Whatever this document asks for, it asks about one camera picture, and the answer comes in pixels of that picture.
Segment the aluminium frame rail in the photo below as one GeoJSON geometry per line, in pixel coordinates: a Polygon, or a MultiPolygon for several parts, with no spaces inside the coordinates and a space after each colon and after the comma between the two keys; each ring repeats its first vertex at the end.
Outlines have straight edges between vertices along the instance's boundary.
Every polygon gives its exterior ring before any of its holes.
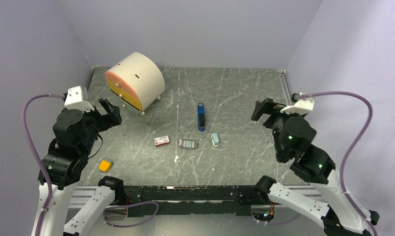
{"type": "Polygon", "coordinates": [[[282,86],[282,90],[285,94],[285,103],[287,105],[292,105],[292,101],[291,101],[291,94],[289,92],[288,86],[287,86],[287,82],[285,79],[285,69],[277,69],[277,74],[278,77],[280,79],[281,82],[281,86],[282,86]]]}

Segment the light blue small stapler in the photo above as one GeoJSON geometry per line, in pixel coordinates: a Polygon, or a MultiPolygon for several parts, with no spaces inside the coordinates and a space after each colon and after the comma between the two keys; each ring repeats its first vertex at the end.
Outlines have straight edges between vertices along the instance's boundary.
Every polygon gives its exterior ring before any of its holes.
{"type": "Polygon", "coordinates": [[[218,147],[220,144],[220,139],[217,133],[211,134],[211,140],[214,147],[218,147]]]}

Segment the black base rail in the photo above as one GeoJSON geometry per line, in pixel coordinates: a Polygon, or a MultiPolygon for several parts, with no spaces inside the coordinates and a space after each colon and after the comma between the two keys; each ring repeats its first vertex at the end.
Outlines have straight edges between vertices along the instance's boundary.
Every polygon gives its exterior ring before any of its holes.
{"type": "Polygon", "coordinates": [[[252,185],[124,186],[128,217],[190,214],[252,216],[270,210],[267,196],[252,185]]]}

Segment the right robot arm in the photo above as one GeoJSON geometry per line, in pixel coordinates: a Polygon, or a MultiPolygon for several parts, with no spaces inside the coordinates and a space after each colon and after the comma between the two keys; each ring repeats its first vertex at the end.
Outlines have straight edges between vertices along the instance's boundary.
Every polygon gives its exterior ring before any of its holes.
{"type": "Polygon", "coordinates": [[[255,103],[251,119],[257,121],[268,115],[263,125],[272,131],[276,160],[291,161],[291,171],[318,191],[323,201],[297,193],[268,176],[263,176],[254,186],[254,197],[261,204],[271,201],[298,212],[321,226],[328,236],[372,236],[379,214],[349,196],[334,161],[312,144],[316,130],[305,116],[313,108],[311,98],[293,105],[267,98],[255,103]]]}

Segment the red white staple box sleeve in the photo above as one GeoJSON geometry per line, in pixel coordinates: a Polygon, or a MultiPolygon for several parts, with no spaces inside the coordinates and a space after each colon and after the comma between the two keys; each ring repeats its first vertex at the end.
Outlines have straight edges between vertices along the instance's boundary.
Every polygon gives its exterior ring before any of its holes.
{"type": "Polygon", "coordinates": [[[167,145],[169,143],[170,143],[170,139],[169,139],[168,135],[154,138],[154,145],[155,145],[155,147],[164,146],[164,145],[167,145]]]}

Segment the cream round drawer cabinet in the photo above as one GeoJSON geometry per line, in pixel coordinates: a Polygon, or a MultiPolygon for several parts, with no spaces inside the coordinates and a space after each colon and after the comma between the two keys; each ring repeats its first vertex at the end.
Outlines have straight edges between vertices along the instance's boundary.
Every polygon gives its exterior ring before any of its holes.
{"type": "Polygon", "coordinates": [[[145,55],[133,52],[105,72],[105,80],[115,95],[142,116],[155,100],[161,100],[165,80],[159,67],[145,55]]]}

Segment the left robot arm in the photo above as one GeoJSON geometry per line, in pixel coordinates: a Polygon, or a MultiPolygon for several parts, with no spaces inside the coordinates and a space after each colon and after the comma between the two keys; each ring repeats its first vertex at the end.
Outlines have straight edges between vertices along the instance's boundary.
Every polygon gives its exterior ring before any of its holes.
{"type": "Polygon", "coordinates": [[[64,108],[57,116],[53,125],[55,138],[40,160],[39,206],[33,236],[85,236],[108,205],[126,203],[123,180],[104,177],[78,213],[71,220],[66,219],[73,193],[100,132],[122,122],[118,106],[104,98],[99,103],[106,114],[91,106],[64,108]]]}

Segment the orange yellow small block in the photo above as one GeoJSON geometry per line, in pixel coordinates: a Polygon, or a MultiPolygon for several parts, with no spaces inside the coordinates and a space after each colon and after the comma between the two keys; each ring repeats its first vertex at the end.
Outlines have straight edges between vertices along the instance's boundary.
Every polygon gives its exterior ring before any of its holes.
{"type": "Polygon", "coordinates": [[[112,168],[112,166],[113,166],[112,161],[104,159],[99,163],[98,169],[101,172],[107,173],[112,168]]]}

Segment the staple tray with staples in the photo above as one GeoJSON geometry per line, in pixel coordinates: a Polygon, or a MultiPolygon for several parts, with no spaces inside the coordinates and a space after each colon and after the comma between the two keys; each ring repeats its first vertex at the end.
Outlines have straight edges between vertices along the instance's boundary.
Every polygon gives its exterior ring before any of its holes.
{"type": "Polygon", "coordinates": [[[186,149],[196,149],[197,148],[197,141],[196,140],[180,139],[178,141],[178,146],[181,148],[186,148],[186,149]]]}

